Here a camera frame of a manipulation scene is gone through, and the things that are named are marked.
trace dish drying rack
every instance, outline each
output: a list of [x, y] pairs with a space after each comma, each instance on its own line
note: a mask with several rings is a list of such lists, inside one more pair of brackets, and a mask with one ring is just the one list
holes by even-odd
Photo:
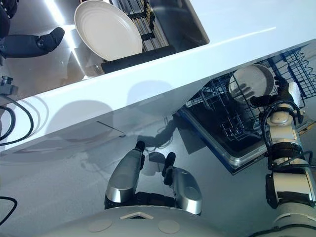
[[[301, 93], [300, 108], [305, 107], [305, 100], [316, 96], [316, 75], [304, 59], [301, 48], [263, 60], [258, 64], [264, 65], [273, 72], [274, 76], [281, 76], [288, 82], [296, 82]], [[242, 140], [248, 136], [260, 138], [261, 129], [259, 114], [262, 107], [254, 107], [246, 99], [246, 104], [240, 104], [229, 93], [229, 84], [236, 83], [240, 93], [246, 98], [239, 86], [234, 72], [212, 79], [190, 101], [186, 103], [191, 107], [203, 103], [206, 109], [212, 110], [214, 115], [221, 118], [220, 127], [228, 140]]]
[[110, 0], [110, 3], [136, 25], [142, 38], [143, 52], [169, 45], [148, 0]]

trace white countertop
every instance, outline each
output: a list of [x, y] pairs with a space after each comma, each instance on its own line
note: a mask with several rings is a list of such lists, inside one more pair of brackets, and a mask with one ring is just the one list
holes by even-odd
[[[20, 100], [34, 117], [35, 131], [24, 141], [0, 150], [38, 142], [63, 128], [316, 39], [315, 0], [191, 0], [191, 3], [209, 44]], [[78, 106], [79, 101], [96, 103]], [[29, 122], [24, 112], [12, 104], [8, 106], [17, 117], [15, 129], [7, 140], [11, 141], [28, 131]], [[65, 106], [63, 119], [54, 118]], [[3, 131], [9, 122], [4, 114]]]

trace gray floor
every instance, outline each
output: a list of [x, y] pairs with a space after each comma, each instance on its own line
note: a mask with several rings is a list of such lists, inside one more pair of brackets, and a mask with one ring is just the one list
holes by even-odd
[[[275, 211], [265, 199], [266, 161], [232, 176], [203, 142], [181, 125], [180, 130], [191, 135], [186, 148], [177, 125], [170, 117], [89, 151], [56, 158], [45, 165], [36, 162], [24, 166], [32, 173], [1, 188], [3, 195], [19, 200], [19, 208], [1, 227], [1, 232], [30, 237], [102, 211], [110, 174], [138, 139], [149, 146], [138, 191], [172, 195], [171, 189], [163, 185], [160, 172], [162, 155], [166, 157], [173, 151], [177, 155], [175, 166], [190, 171], [201, 188], [202, 217], [232, 236], [248, 236], [269, 228]], [[14, 172], [17, 165], [11, 164], [7, 169]]]

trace dishwasher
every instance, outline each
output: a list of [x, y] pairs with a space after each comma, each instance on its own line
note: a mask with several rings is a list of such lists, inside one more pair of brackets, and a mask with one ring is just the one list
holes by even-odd
[[[316, 75], [302, 49], [295, 48], [256, 64], [265, 66], [274, 76], [298, 84], [304, 121], [297, 129], [300, 135], [306, 132], [315, 123], [308, 118], [304, 107], [306, 99], [316, 96]], [[211, 79], [178, 111], [232, 174], [263, 158], [267, 151], [259, 122], [264, 108], [247, 101], [241, 104], [232, 97], [229, 86], [238, 85], [234, 72]], [[238, 90], [245, 98], [240, 85]], [[276, 93], [274, 86], [271, 94]]]

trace cable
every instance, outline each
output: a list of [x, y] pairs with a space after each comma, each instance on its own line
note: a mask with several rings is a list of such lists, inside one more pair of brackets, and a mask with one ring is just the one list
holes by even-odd
[[273, 229], [266, 230], [266, 231], [259, 231], [259, 232], [256, 232], [256, 233], [250, 235], [249, 237], [262, 236], [262, 235], [266, 235], [266, 234], [270, 234], [270, 233], [274, 233], [274, 232], [279, 232], [279, 231], [283, 231], [285, 229], [294, 228], [294, 227], [301, 227], [301, 228], [308, 228], [308, 229], [316, 230], [316, 227], [314, 227], [314, 226], [309, 226], [309, 225], [305, 225], [305, 224], [291, 224], [291, 225], [282, 226], [282, 227], [275, 227]]
[[274, 108], [276, 106], [278, 106], [279, 104], [289, 104], [289, 105], [291, 105], [297, 112], [298, 122], [302, 123], [302, 117], [301, 117], [300, 109], [298, 108], [298, 106], [294, 102], [288, 101], [288, 100], [280, 100], [280, 101], [275, 101], [274, 103], [269, 105], [269, 108], [265, 112], [265, 114], [263, 116], [263, 119], [261, 121], [261, 131], [262, 131], [262, 135], [263, 135], [263, 140], [264, 140], [264, 142], [266, 144], [266, 147], [267, 147], [268, 151], [271, 149], [271, 146], [270, 146], [269, 141], [267, 139], [267, 134], [266, 134], [266, 130], [265, 130], [266, 123], [267, 123], [268, 117], [273, 112]]
[[280, 172], [280, 171], [286, 171], [286, 170], [292, 170], [292, 169], [300, 169], [300, 168], [312, 168], [316, 169], [316, 165], [311, 164], [289, 164], [281, 167], [273, 168], [272, 171], [274, 172]]
[[8, 108], [8, 107], [0, 106], [0, 109], [8, 111], [10, 116], [11, 116], [11, 123], [10, 123], [9, 129], [2, 137], [0, 137], [0, 141], [1, 141], [4, 138], [6, 138], [7, 136], [9, 136], [11, 134], [11, 132], [13, 131], [14, 126], [15, 126], [15, 113], [11, 108]]
[[0, 97], [10, 101], [11, 103], [15, 104], [17, 107], [19, 107], [21, 110], [23, 110], [26, 115], [29, 117], [29, 120], [30, 120], [30, 129], [29, 131], [27, 132], [26, 135], [24, 135], [23, 137], [17, 139], [17, 140], [14, 140], [14, 141], [11, 141], [11, 142], [5, 142], [5, 143], [0, 143], [0, 146], [5, 146], [5, 145], [10, 145], [10, 144], [13, 144], [13, 143], [16, 143], [16, 142], [20, 142], [22, 140], [24, 140], [25, 138], [27, 138], [33, 131], [33, 128], [34, 128], [34, 121], [33, 121], [33, 118], [32, 118], [32, 115], [31, 113], [25, 109], [22, 105], [20, 105], [19, 103], [17, 103], [15, 100], [7, 97], [6, 95], [3, 95], [3, 94], [0, 94]]
[[294, 156], [294, 157], [290, 157], [288, 160], [286, 160], [286, 161], [284, 161], [284, 162], [278, 164], [275, 168], [281, 167], [281, 166], [283, 166], [283, 164], [285, 164], [285, 163], [289, 163], [289, 165], [290, 165], [290, 162], [291, 162], [292, 160], [294, 160], [294, 159], [296, 159], [296, 158], [299, 158], [299, 157], [302, 157], [302, 156], [305, 156], [306, 154], [310, 154], [310, 157], [309, 157], [309, 160], [308, 160], [308, 164], [312, 164], [313, 152], [310, 151], [310, 150], [308, 150], [308, 151], [305, 151], [305, 152], [303, 152], [303, 153], [301, 153], [301, 154], [299, 154], [299, 155], [296, 155], [296, 156]]
[[11, 202], [14, 203], [14, 206], [12, 207], [12, 209], [10, 210], [10, 212], [7, 214], [7, 216], [0, 222], [0, 226], [11, 216], [11, 214], [14, 212], [14, 210], [16, 209], [17, 205], [18, 205], [18, 201], [15, 200], [12, 197], [0, 197], [0, 199], [4, 199], [4, 200], [9, 200]]

